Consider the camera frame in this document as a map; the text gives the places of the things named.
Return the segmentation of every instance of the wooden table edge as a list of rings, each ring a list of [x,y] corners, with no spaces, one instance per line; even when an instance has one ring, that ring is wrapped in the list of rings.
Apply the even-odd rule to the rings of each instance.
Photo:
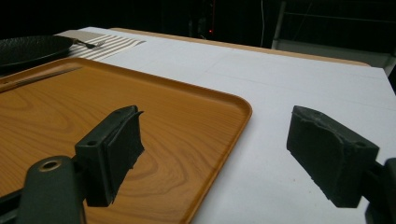
[[[344,59],[328,58],[328,57],[322,57],[322,56],[316,56],[316,55],[283,51],[283,50],[278,50],[278,49],[263,49],[263,48],[258,48],[258,47],[237,45],[237,44],[231,44],[231,43],[225,43],[225,42],[219,42],[219,41],[213,41],[213,40],[191,38],[191,37],[186,37],[186,36],[165,35],[165,34],[152,33],[152,32],[147,32],[147,31],[138,31],[138,30],[119,28],[119,27],[110,28],[109,30],[119,31],[119,32],[124,32],[124,33],[129,33],[129,34],[135,34],[135,35],[149,35],[149,36],[156,36],[156,37],[169,38],[169,39],[175,39],[175,40],[182,40],[182,41],[187,41],[187,42],[220,46],[220,47],[226,47],[226,48],[232,48],[232,49],[244,49],[244,50],[262,52],[262,53],[268,53],[268,54],[317,60],[317,61],[330,62],[330,63],[346,63],[346,64],[353,64],[353,65],[360,65],[360,66],[370,66],[367,63],[361,63],[361,62],[344,60]]]

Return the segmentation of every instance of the wooden tray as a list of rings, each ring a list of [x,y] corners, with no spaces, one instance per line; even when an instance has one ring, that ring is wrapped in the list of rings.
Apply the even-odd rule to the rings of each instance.
[[[137,105],[145,152],[108,208],[89,223],[190,222],[252,110],[244,99],[171,79],[63,59],[0,78],[81,67],[0,94],[0,196],[22,188],[27,169],[74,145],[115,109]]]

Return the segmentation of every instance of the table surface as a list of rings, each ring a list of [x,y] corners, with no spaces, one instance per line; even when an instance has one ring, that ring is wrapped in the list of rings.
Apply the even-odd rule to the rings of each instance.
[[[125,29],[81,29],[146,42],[102,63],[238,95],[252,117],[193,223],[365,223],[367,201],[336,208],[286,142],[291,111],[321,111],[395,157],[396,97],[380,68],[364,63]]]

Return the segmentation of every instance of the striped placemat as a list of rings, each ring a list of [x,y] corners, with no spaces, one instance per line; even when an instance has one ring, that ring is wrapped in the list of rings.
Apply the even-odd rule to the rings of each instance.
[[[136,40],[132,38],[117,36],[117,35],[101,35],[85,31],[66,31],[58,35],[77,38],[81,41],[90,44],[96,44],[105,40],[105,44],[95,49],[87,49],[84,45],[75,44],[69,49],[68,57],[79,57],[90,59],[93,61],[100,61],[106,57],[114,55],[123,50],[137,46],[145,41]]]

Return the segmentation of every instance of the white tablecloth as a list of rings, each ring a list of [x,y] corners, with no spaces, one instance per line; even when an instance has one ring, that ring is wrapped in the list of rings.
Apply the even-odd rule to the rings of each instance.
[[[396,157],[396,97],[382,69],[88,27],[145,40],[101,62],[239,95],[252,118],[194,223],[365,223],[367,201],[336,208],[286,150],[294,105],[321,111]]]

